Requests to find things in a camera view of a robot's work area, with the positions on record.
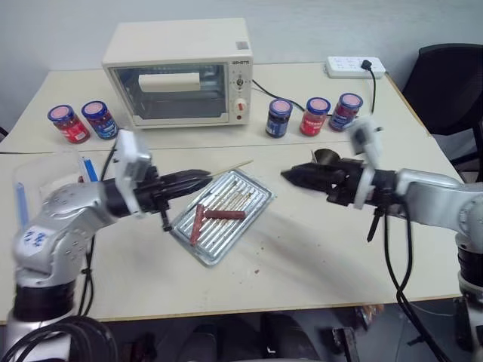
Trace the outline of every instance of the plastic container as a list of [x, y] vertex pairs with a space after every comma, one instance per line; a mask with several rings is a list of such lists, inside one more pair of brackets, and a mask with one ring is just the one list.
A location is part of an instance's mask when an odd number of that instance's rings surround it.
[[271, 137], [280, 138], [285, 135], [292, 108], [292, 103], [287, 100], [277, 99], [270, 102], [265, 131]]
[[19, 227], [23, 227], [38, 215], [42, 202], [50, 193], [69, 183], [78, 182], [89, 175], [84, 160], [75, 150], [65, 150], [40, 157], [19, 166], [13, 175], [14, 192], [17, 196]]
[[357, 94], [342, 94], [329, 121], [331, 128], [338, 131], [345, 130], [354, 121], [357, 112], [362, 107], [362, 103], [362, 98]]
[[300, 132], [306, 136], [317, 135], [324, 125], [327, 114], [331, 109], [331, 103], [320, 97], [307, 100], [306, 110], [300, 123]]
[[83, 143], [91, 136], [71, 106], [56, 106], [48, 112], [47, 117], [71, 143]]
[[99, 138], [111, 140], [118, 134], [118, 125], [115, 123], [114, 118], [112, 118], [104, 102], [93, 100], [92, 102], [84, 104], [82, 114], [96, 131]]

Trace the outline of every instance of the oven knob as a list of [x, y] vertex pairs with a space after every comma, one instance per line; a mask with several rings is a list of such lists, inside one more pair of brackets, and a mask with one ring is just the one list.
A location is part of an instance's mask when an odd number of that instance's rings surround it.
[[247, 110], [247, 101], [243, 98], [238, 98], [235, 100], [235, 112], [238, 114], [243, 114]]

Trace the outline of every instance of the white wall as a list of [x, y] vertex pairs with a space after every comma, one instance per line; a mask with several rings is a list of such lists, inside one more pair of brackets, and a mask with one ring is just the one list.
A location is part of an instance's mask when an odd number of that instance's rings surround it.
[[483, 43], [483, 0], [0, 0], [0, 125], [49, 69], [99, 68], [118, 22], [209, 17], [245, 17], [256, 63], [373, 55], [399, 87], [418, 48]]

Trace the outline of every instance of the white table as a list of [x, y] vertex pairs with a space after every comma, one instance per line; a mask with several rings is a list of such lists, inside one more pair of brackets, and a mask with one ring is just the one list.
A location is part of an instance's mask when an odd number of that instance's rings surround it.
[[[321, 63], [275, 64], [254, 66], [254, 79], [268, 91], [287, 97], [305, 106], [310, 97], [325, 97], [334, 108], [345, 92], [359, 94], [365, 101], [360, 115], [368, 114], [372, 99], [372, 80], [330, 79]], [[401, 101], [397, 88], [389, 77], [377, 80], [374, 117], [386, 129], [389, 137], [427, 137], [426, 130]], [[68, 146], [62, 134], [47, 119], [49, 109], [58, 104], [70, 104], [78, 115], [90, 100], [103, 100], [115, 120], [122, 126], [127, 116], [103, 70], [50, 72], [37, 94], [23, 112], [9, 136], [0, 143], [0, 152], [53, 152]], [[265, 133], [269, 102], [272, 98], [252, 92], [250, 124], [245, 126], [191, 127], [180, 129], [145, 130], [143, 135], [151, 149], [189, 147], [233, 147], [293, 145], [314, 142], [346, 142], [346, 135], [332, 131], [326, 123], [316, 137], [299, 132], [302, 113], [294, 108], [287, 134], [273, 139]], [[113, 141], [105, 141], [91, 132], [91, 138], [74, 146], [79, 151], [108, 150]]]
[[[295, 188], [279, 175], [281, 170], [307, 161], [311, 149], [326, 146], [340, 154], [350, 153], [347, 143], [155, 150], [154, 162], [162, 173], [191, 167], [217, 170], [253, 158], [255, 162], [244, 170], [270, 187], [277, 198], [214, 268], [199, 264], [164, 233], [158, 215], [142, 220], [128, 217], [103, 229], [94, 257], [97, 288], [91, 315], [113, 321], [394, 302], [382, 236], [377, 233], [372, 243], [365, 241], [372, 208], [359, 211], [329, 204], [322, 193]], [[435, 142], [427, 146], [425, 158], [418, 157], [415, 148], [407, 154], [391, 152], [390, 157], [387, 152], [381, 166], [448, 171], [449, 163], [440, 156]], [[83, 155], [92, 158], [99, 170], [106, 152]], [[38, 157], [42, 156], [0, 155], [0, 187], [11, 189], [12, 170]], [[10, 207], [3, 209], [0, 221], [5, 250], [0, 262], [0, 321], [13, 298], [14, 264], [6, 250], [17, 227], [12, 212], [14, 195], [4, 195], [4, 205]], [[194, 197], [172, 201], [170, 217]], [[414, 240], [408, 298], [457, 295], [454, 233], [414, 225]], [[402, 273], [406, 255], [402, 220], [391, 220], [391, 249], [395, 268]]]
[[[255, 77], [269, 90], [299, 102], [320, 95], [335, 103], [342, 92], [354, 91], [369, 103], [371, 94], [369, 82], [328, 79], [320, 64], [256, 66]], [[86, 85], [96, 82], [95, 87]], [[72, 88], [62, 90], [63, 84], [72, 84]], [[380, 134], [381, 168], [407, 167], [458, 177], [389, 78], [381, 79], [377, 89], [375, 117], [385, 128]], [[40, 152], [66, 145], [45, 117], [49, 107], [69, 103], [79, 109], [94, 98], [105, 100], [118, 121], [122, 120], [102, 72], [52, 72], [11, 135], [0, 143], [3, 152], [33, 152], [0, 155], [0, 187], [7, 190], [0, 218], [0, 242], [5, 250], [0, 262], [0, 322], [11, 308], [14, 292], [14, 264], [6, 251], [18, 225], [14, 193], [8, 191], [12, 190], [13, 170], [44, 157]], [[381, 234], [378, 232], [370, 244], [365, 241], [373, 209], [360, 211], [329, 204], [322, 193], [295, 188], [280, 176], [281, 170], [307, 162], [311, 150], [330, 148], [351, 157], [346, 135], [324, 129], [318, 137], [304, 137], [298, 132], [299, 122], [292, 118], [288, 134], [271, 139], [263, 130], [270, 99], [258, 92], [253, 98], [251, 124], [247, 127], [152, 130], [143, 134], [153, 148], [160, 173], [189, 168], [219, 170], [254, 159], [243, 169], [273, 190], [277, 198], [214, 268], [199, 264], [164, 233], [157, 215], [142, 220], [128, 217], [101, 230], [94, 257], [97, 287], [93, 317], [132, 320], [395, 301]], [[26, 131], [32, 135], [29, 142], [23, 142]], [[75, 148], [90, 157], [99, 171], [110, 145], [93, 136]], [[194, 197], [172, 201], [170, 217]], [[423, 225], [414, 225], [413, 230], [415, 261], [408, 298], [458, 295], [454, 233]], [[392, 219], [391, 252], [399, 274], [405, 268], [405, 245], [405, 225]]]

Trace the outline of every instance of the red jar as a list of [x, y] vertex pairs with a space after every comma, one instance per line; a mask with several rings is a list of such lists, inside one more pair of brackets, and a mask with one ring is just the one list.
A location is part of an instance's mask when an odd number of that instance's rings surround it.
[[300, 132], [306, 136], [317, 135], [324, 125], [330, 109], [331, 103], [328, 100], [320, 97], [310, 98], [303, 113]]
[[62, 104], [54, 107], [47, 117], [71, 143], [83, 143], [91, 136], [71, 106]]

